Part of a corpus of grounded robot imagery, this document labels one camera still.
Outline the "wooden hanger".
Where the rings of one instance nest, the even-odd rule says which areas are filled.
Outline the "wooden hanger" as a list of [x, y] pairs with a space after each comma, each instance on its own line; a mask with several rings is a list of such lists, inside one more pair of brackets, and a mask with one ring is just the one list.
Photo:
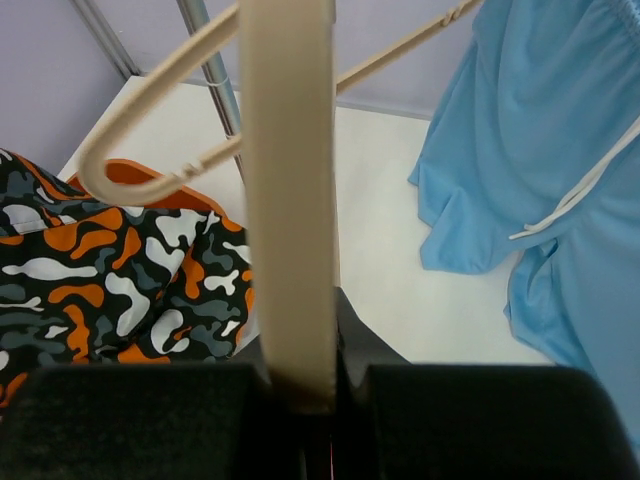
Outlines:
[[[62, 176], [103, 203], [122, 206], [163, 205], [190, 189], [210, 197], [238, 219], [247, 214], [242, 155], [240, 18], [238, 1], [213, 16], [203, 34], [187, 40], [152, 73], [132, 77], [65, 164]], [[389, 34], [346, 59], [359, 35], [333, 24], [334, 156], [345, 165], [358, 162], [356, 148], [372, 151], [376, 162], [391, 153], [393, 142], [364, 133], [349, 136], [337, 120], [361, 124], [390, 121], [414, 129], [419, 116], [383, 107], [359, 107], [363, 92], [402, 67], [425, 61], [435, 66], [435, 50], [450, 37], [466, 36], [477, 14], [475, 1], [431, 1], [418, 16], [408, 1], [393, 1], [382, 24]], [[201, 66], [216, 53], [224, 61], [239, 106], [240, 133], [228, 139], [210, 96]]]
[[275, 395], [304, 414], [335, 403], [334, 13], [331, 1], [239, 5], [260, 342]]

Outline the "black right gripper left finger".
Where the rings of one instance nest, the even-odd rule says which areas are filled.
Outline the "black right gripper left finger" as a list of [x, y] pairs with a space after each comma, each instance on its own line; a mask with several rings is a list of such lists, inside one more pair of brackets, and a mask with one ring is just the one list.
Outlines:
[[298, 479], [296, 440], [246, 365], [40, 369], [1, 422], [5, 479]]

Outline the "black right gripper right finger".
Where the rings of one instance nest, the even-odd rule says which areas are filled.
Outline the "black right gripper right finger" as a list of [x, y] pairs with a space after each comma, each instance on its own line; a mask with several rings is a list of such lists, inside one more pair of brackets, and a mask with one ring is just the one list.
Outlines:
[[338, 324], [338, 479], [635, 479], [615, 408], [566, 367], [412, 364], [358, 317]]

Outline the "orange camouflage shorts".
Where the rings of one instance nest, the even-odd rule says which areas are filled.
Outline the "orange camouflage shorts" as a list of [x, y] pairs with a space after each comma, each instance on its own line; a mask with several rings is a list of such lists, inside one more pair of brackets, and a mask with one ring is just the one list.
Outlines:
[[111, 206], [1, 154], [1, 401], [58, 364], [216, 362], [254, 326], [246, 233], [190, 189]]

